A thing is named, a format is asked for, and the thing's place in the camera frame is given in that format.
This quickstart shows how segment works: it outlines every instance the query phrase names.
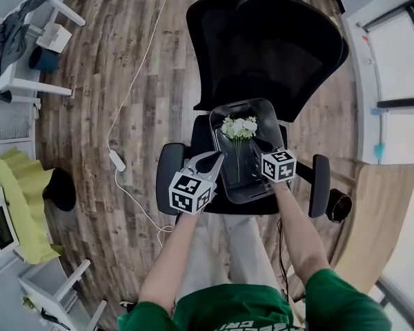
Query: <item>white pants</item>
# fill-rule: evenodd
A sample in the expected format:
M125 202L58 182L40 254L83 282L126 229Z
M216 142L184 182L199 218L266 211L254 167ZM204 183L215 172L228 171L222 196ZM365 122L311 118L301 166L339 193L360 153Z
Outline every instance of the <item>white pants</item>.
M230 237L230 278L212 248L208 221L223 219ZM254 216L203 212L197 222L177 301L187 294L225 283L279 285L259 235Z

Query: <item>chair armrest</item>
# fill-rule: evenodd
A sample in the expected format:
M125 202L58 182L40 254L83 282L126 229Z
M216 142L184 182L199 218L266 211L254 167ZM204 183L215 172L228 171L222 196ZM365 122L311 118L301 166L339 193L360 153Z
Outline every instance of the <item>chair armrest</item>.
M97 310L95 311L93 317L90 320L87 331L95 330L98 324L98 320L101 317L101 314L103 314L104 308L106 307L107 303L107 301L101 301L101 303L98 305Z
M175 173L183 168L185 157L186 145L183 143L167 143L159 156L156 181L157 206L158 210L172 216L176 216L178 210L170 206L168 189Z
M313 156L313 168L298 161L296 174L311 184L309 217L322 216L330 197L330 161L325 156L315 154Z
M81 275L84 273L84 271L86 271L89 265L90 261L87 259L84 260L81 265L69 276L69 278L66 279L63 285L54 294L54 299L56 301L60 302L60 300L63 299L69 289L72 288L74 283L76 283L81 278Z

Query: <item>office chair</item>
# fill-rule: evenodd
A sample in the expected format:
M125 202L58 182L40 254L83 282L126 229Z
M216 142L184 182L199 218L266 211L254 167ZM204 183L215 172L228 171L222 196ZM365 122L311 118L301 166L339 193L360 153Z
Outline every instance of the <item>office chair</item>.
M298 0L199 0L187 11L198 60L201 99L195 110L253 98L269 100L279 120L293 122L311 95L345 62L348 45L333 22ZM176 215L168 188L184 160L215 150L208 115L195 119L190 147L169 143L159 158L158 209ZM280 126L284 147L286 128ZM330 192L328 158L316 154L313 167L298 162L296 173L312 184L310 217L325 213ZM243 204L228 200L221 179L205 211L275 214L275 195Z

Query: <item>gray cloth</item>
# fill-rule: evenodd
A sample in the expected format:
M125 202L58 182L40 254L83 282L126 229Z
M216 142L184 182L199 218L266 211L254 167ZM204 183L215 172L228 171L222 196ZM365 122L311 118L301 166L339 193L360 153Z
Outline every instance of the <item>gray cloth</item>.
M221 218L230 238L230 278L213 250L209 229L214 220ZM176 300L198 290L226 283L269 285L279 290L254 216L203 212L193 233L186 271Z
M23 56L26 50L25 35L29 28L29 25L23 24L25 17L45 1L26 0L19 11L13 12L0 23L0 76L10 64ZM10 103L11 92L0 92L0 101Z

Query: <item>white cable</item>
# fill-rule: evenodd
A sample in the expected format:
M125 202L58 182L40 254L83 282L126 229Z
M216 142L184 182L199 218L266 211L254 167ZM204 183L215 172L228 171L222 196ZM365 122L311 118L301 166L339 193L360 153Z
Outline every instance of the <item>white cable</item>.
M125 102L128 100L128 98L129 98L129 96L130 96L130 92L132 91L132 87L133 87L133 84L135 83L135 81L137 80L137 77L138 77L138 75L139 75L139 72L141 71L141 68L143 67L143 64L144 64L144 62L146 61L146 57L147 57L147 54L149 53L149 49L150 49L150 46L152 45L152 40L153 40L153 36L155 35L155 31L157 30L157 26L158 26L158 21L159 21L159 18L161 17L161 13L163 12L163 10L164 10L164 6L166 5L166 2L167 2L167 0L164 0L164 2L163 2L163 6L161 7L161 10L159 11L159 14L158 14L158 17L157 17L157 21L155 22L155 27L153 28L153 31L152 31L152 35L150 36L150 41L149 41L149 44L147 45L147 49L146 49L146 52L144 53L144 57L143 57L143 59L141 60L141 63L139 64L139 68L138 68L138 71L137 71L137 73L135 74L135 76L134 76L134 78L133 78L133 80L132 80L132 83L130 84L130 87L129 87L129 91L127 92L127 95L126 95L126 98L123 100L123 103L121 103L121 105L119 106L119 109L118 109L118 112L117 112L117 116L115 117L115 119L114 119L114 121L113 121L113 123L112 123L112 126L110 127L110 130L109 130L109 132L108 132L108 136L106 137L106 144L107 144L107 146L108 146L108 149L109 149L109 151L111 151L112 149L110 148L110 144L109 144L109 137L110 137L110 133L112 132L112 130L113 130L113 127L115 126L115 123L117 122L117 120L118 120L118 116L119 116L119 113L121 112L121 109L123 108L123 106L124 106L124 104L125 104ZM116 169L115 170L115 183L117 184L117 187L118 188L120 188L121 190L123 190L140 208L141 208L141 210L143 211L143 213L146 215L146 217L147 218L149 218L149 220L150 220L150 222L152 222L153 223L153 225L158 229L158 233L157 233L157 238L158 238L158 242L159 242L159 244L160 244L160 246L161 247L163 247L163 244L162 244L162 242L161 242L161 239L159 238L159 233L161 233L161 232L172 232L172 230L173 230L173 225L165 225L163 228L160 228L154 221L153 221L153 219L151 219L150 218L150 216L147 214L147 212L146 212L146 210L144 210L144 208L143 208L143 206L131 195L131 194L129 194L124 188L122 188L119 184L118 184L118 180L117 180L117 175L118 175L118 169Z
M164 6L166 5L166 1L167 1L167 0L164 0L163 6L161 7L161 10L159 11L157 21L155 22L155 27L153 28L152 35L150 36L150 41L149 41L149 44L147 45L146 52L144 53L144 58L143 58L143 60L141 61L141 63L139 64L138 71L137 71L137 73L135 74L135 77L133 78L132 83L130 84L129 91L127 92L127 96L126 96L126 98L123 100L123 103L121 103L121 105L119 106L119 109L118 109L118 112L117 112L117 116L115 117L115 119L114 119L114 121L113 121L113 123L112 123L112 126L110 127L110 130L109 130L109 132L108 132L108 136L106 137L106 143L107 143L107 146L108 146L108 149L109 149L109 150L111 150L110 145L109 145L109 136L110 136L110 133L112 132L113 127L115 126L115 123L117 122L117 119L118 119L119 113L121 112L121 109L123 108L123 106L124 106L125 102L128 100L128 98L129 98L129 96L130 96L130 91L132 91L133 84L134 84L134 83L135 83L135 81L137 80L137 77L138 77L138 75L139 75L139 72L141 71L141 68L143 67L144 61L146 60L147 54L149 53L150 46L152 45L153 36L155 35L155 31L157 30L158 21L159 21L159 18L161 17L161 13L163 12Z
M129 194L129 192L127 192L126 191L126 189L124 189L123 187L121 187L119 184L118 184L118 180L117 180L117 175L118 175L118 169L116 169L115 170L115 184L117 184L117 186L118 186L118 188L120 188L121 190L123 190L132 200L133 200L133 202L135 202L140 208L141 208L141 211L143 211L143 213L146 215L146 217L147 218L149 218L150 219L150 222L152 222L153 223L153 225L156 227L156 228L158 228L158 233L157 233L157 238L158 238L158 241L159 241L159 244L160 244L160 246L161 247L163 247L163 243L161 242L161 239L159 238L159 233L161 233L161 232L167 232L167 233L170 233L170 232L172 232L172 230L173 230L173 225L170 225L170 224L168 224L168 225L165 225L163 228L160 228L154 221L153 221L153 219L151 219L150 218L150 216L147 214L147 212L146 212L146 210L144 210L144 207L142 206L142 204L140 204L131 194Z

